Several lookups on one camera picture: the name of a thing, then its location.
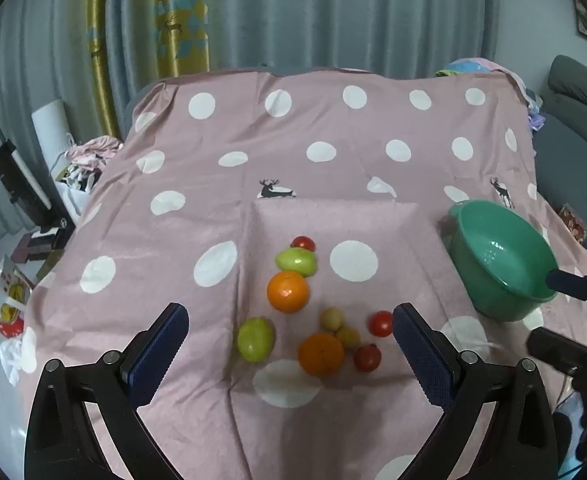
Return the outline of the small yellow fruit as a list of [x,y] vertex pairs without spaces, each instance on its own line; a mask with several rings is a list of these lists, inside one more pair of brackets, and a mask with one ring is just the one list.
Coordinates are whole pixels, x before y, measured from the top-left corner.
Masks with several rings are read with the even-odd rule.
[[344,324],[344,315],[339,308],[330,307],[321,313],[319,322],[327,332],[336,333]]
[[342,347],[347,351],[356,351],[361,345],[359,331],[351,326],[343,325],[336,331],[336,337],[341,342]]

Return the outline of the orange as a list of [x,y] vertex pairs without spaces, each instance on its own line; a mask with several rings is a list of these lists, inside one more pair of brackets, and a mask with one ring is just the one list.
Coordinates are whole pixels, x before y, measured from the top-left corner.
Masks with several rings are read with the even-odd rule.
[[341,370],[344,359],[344,348],[333,334],[316,333],[299,344],[298,362],[310,376],[333,376]]
[[307,280],[295,271],[280,271],[268,282],[266,297],[269,304],[282,313],[302,310],[310,300],[311,291]]

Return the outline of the green mango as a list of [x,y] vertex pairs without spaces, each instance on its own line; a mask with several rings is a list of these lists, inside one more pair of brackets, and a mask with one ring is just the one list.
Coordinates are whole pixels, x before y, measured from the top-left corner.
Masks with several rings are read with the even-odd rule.
[[275,346],[275,332],[265,318],[249,318],[237,335],[237,348],[246,362],[258,363],[270,356]]
[[300,247],[289,247],[278,252],[275,263],[281,271],[297,272],[304,278],[313,276],[317,271],[314,252]]

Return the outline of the snack packet on sofa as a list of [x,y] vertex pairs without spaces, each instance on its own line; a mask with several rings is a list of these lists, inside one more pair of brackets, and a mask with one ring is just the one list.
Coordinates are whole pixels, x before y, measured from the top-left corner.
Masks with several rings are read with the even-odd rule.
[[559,217],[561,220],[563,220],[563,224],[566,226],[573,238],[579,244],[583,244],[587,237],[586,226],[569,204],[564,204],[560,208]]

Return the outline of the green plastic bowl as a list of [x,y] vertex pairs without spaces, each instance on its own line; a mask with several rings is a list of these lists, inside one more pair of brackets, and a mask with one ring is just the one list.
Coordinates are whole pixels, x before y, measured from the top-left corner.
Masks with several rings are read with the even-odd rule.
[[545,238],[504,206],[465,200],[451,207],[449,254],[473,307],[499,322],[523,320],[555,299],[546,284],[559,269]]

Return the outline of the grey sofa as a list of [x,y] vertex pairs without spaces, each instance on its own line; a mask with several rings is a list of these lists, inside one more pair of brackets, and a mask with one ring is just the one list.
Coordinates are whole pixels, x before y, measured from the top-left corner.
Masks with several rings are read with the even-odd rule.
[[542,99],[545,125],[533,134],[537,187],[555,211],[580,219],[587,249],[587,66],[556,56]]

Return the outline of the black stick vacuum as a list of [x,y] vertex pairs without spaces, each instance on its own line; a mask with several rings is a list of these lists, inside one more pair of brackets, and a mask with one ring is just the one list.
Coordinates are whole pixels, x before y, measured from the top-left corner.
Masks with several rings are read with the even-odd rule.
[[0,180],[10,203],[18,205],[42,232],[67,229],[68,218],[54,204],[0,126]]

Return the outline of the pile of clothes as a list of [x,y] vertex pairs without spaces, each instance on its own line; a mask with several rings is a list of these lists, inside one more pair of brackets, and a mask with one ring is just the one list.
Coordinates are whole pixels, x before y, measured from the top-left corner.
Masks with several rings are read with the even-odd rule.
[[98,136],[84,144],[72,144],[57,159],[52,170],[56,182],[73,191],[92,192],[110,160],[123,148],[113,136]]

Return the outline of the small red tomato far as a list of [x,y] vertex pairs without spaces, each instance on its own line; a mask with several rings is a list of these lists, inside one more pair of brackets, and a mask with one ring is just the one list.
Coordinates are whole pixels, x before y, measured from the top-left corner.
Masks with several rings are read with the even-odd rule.
[[305,236],[305,235],[299,235],[299,236],[295,237],[292,240],[290,246],[293,248],[305,249],[305,250],[308,250],[309,252],[315,252],[315,250],[316,250],[316,244],[315,244],[314,240],[312,240],[310,237]]

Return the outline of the pink polka dot tablecloth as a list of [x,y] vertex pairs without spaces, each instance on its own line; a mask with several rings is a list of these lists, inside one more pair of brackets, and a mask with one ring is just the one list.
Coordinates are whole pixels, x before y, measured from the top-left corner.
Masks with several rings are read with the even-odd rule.
[[[559,266],[587,273],[587,250],[537,192],[527,108],[502,74],[182,77],[157,84],[134,118],[32,296],[25,405],[46,362],[95,362],[178,302],[189,335],[140,414],[183,477],[386,479],[440,410],[389,337],[378,370],[307,376],[298,348],[322,310],[365,330],[371,313],[407,301],[494,363],[518,362],[536,327],[587,344],[582,301],[560,296],[516,323],[479,315],[442,242],[455,203],[493,202],[503,186]],[[317,271],[307,305],[287,314],[266,288],[299,235],[314,240]],[[237,348],[249,318],[275,332],[258,363]]]

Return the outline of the white cylindrical appliance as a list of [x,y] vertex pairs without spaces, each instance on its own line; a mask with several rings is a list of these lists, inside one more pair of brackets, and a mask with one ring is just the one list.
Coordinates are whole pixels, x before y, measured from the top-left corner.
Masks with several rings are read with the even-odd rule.
[[66,152],[75,145],[62,99],[31,114],[32,123],[51,180],[60,182],[69,166]]

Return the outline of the yellow patterned curtain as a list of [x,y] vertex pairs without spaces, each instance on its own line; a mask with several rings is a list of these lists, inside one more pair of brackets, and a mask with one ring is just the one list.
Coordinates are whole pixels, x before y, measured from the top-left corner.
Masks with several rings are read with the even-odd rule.
[[142,89],[211,70],[210,0],[86,0],[87,47],[101,131],[130,129]]

